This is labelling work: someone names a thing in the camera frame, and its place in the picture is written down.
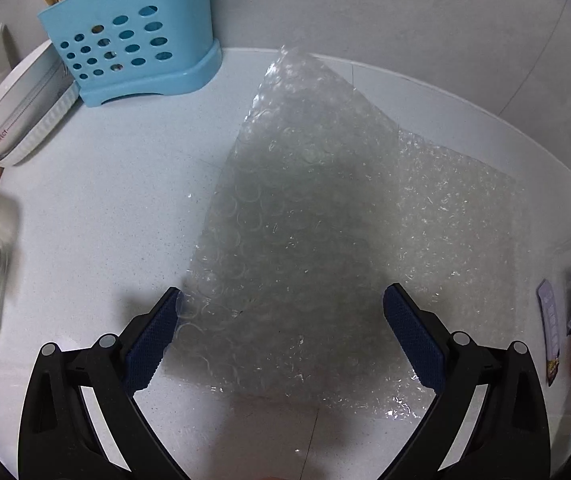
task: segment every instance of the circular hole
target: circular hole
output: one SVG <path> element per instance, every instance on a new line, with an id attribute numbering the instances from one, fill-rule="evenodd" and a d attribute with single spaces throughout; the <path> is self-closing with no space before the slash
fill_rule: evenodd
<path id="1" fill-rule="evenodd" d="M 159 30 L 160 28 L 163 27 L 163 23 L 162 22 L 152 22 L 152 23 L 148 23 L 144 29 L 147 30 L 148 32 L 152 32 L 153 30 Z"/>
<path id="2" fill-rule="evenodd" d="M 521 342 L 521 341 L 515 341 L 513 344 L 513 348 L 515 349 L 516 352 L 525 355 L 527 354 L 527 346 L 525 343 Z"/>
<path id="3" fill-rule="evenodd" d="M 41 348 L 41 353 L 45 356 L 49 356 L 49 355 L 52 355 L 55 350 L 56 350 L 56 346 L 54 346 L 54 344 L 52 344 L 52 343 L 48 343 L 48 344 L 43 345 L 43 347 Z"/>
<path id="4" fill-rule="evenodd" d="M 154 38 L 153 40 L 150 40 L 150 44 L 152 46 L 162 46 L 166 43 L 168 43 L 168 38 Z"/>
<path id="5" fill-rule="evenodd" d="M 466 346 L 470 342 L 470 336 L 465 332 L 457 332 L 453 336 L 454 342 L 457 345 Z"/>
<path id="6" fill-rule="evenodd" d="M 157 12 L 157 10 L 159 10 L 157 7 L 153 5 L 148 5 L 147 7 L 144 7 L 143 9 L 139 10 L 139 14 L 141 16 L 152 16 L 155 12 Z"/>

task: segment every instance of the tile grout line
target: tile grout line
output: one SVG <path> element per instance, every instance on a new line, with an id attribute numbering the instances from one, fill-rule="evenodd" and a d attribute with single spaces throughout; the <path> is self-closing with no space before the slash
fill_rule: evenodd
<path id="1" fill-rule="evenodd" d="M 317 419 L 319 418 L 319 410 L 320 410 L 320 408 L 317 408 L 317 414 L 314 417 L 314 426 L 312 427 L 312 433 L 310 433 L 310 442 L 308 443 L 308 450 L 305 452 L 305 458 L 303 459 L 303 466 L 301 468 L 301 474 L 299 475 L 299 480 L 301 480 L 301 478 L 303 478 L 303 472 L 305 469 L 305 464 L 308 462 L 308 455 L 310 454 L 310 447 L 312 447 L 312 438 L 314 437 L 314 430 L 317 427 Z"/>
<path id="2" fill-rule="evenodd" d="M 521 89 L 521 87 L 525 84 L 525 82 L 528 80 L 528 78 L 530 77 L 530 74 L 534 71 L 537 63 L 539 63 L 539 60 L 541 59 L 541 56 L 543 56 L 543 53 L 545 52 L 545 49 L 548 47 L 548 45 L 550 44 L 550 41 L 552 40 L 552 37 L 554 36 L 555 31 L 557 30 L 557 27 L 559 26 L 559 22 L 561 21 L 561 17 L 563 16 L 563 11 L 565 10 L 566 6 L 568 5 L 568 0 L 565 0 L 565 2 L 563 3 L 563 7 L 561 7 L 561 12 L 559 13 L 559 18 L 557 19 L 557 22 L 554 24 L 554 27 L 552 27 L 552 32 L 550 33 L 550 36 L 548 37 L 548 41 L 545 42 L 545 45 L 543 46 L 543 48 L 541 49 L 539 56 L 536 57 L 536 60 L 534 61 L 534 64 L 532 65 L 532 68 L 528 71 L 528 73 L 525 75 L 525 77 L 523 78 L 523 81 L 521 81 L 521 84 L 518 86 L 518 88 L 515 90 L 514 94 L 512 94 L 512 97 L 510 99 L 507 100 L 507 103 L 505 103 L 505 106 L 503 108 L 501 108 L 501 111 L 497 114 L 498 117 L 501 117 L 501 114 L 505 111 L 505 109 L 507 108 L 507 106 L 512 102 L 512 99 L 515 98 L 515 96 L 519 93 L 519 90 Z"/>

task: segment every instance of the white countertop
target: white countertop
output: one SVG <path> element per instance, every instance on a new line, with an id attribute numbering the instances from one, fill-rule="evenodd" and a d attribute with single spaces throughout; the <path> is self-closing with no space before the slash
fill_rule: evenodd
<path id="1" fill-rule="evenodd" d="M 180 286 L 220 168 L 274 59 L 272 51 L 226 50 L 220 72 L 194 94 L 79 106 L 35 156 L 5 171 L 0 235 L 13 248 L 0 332 L 0 459 L 14 474 L 23 396 L 39 348 L 51 340 L 63 350 L 90 346 L 147 312 L 168 286 Z M 404 129 L 523 186 L 533 265 L 524 341 L 542 376 L 535 288 L 543 278 L 552 282 L 565 323 L 560 298 L 571 278 L 571 172 L 509 124 L 456 96 L 376 68 L 326 62 Z M 559 375 L 543 387 L 553 467 L 571 451 L 566 341 Z M 136 400 L 195 480 L 377 478 L 416 424 L 204 393 L 165 374 L 163 363 Z M 105 438 L 105 428 L 98 429 Z M 459 436 L 450 459 L 466 439 Z M 106 451 L 121 460 L 114 444 Z"/>

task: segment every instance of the white wall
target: white wall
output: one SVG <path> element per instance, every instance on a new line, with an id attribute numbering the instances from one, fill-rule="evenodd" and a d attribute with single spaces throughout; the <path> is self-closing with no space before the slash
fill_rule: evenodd
<path id="1" fill-rule="evenodd" d="M 427 81 L 500 114 L 571 169 L 571 0 L 212 0 L 224 46 L 345 57 Z M 42 0 L 0 0 L 25 56 Z"/>

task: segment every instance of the light blue utensil holder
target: light blue utensil holder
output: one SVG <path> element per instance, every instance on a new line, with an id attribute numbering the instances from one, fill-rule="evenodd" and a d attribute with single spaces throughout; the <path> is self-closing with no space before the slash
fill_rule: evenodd
<path id="1" fill-rule="evenodd" d="M 39 19 L 90 107 L 195 91 L 222 62 L 210 0 L 63 0 Z"/>

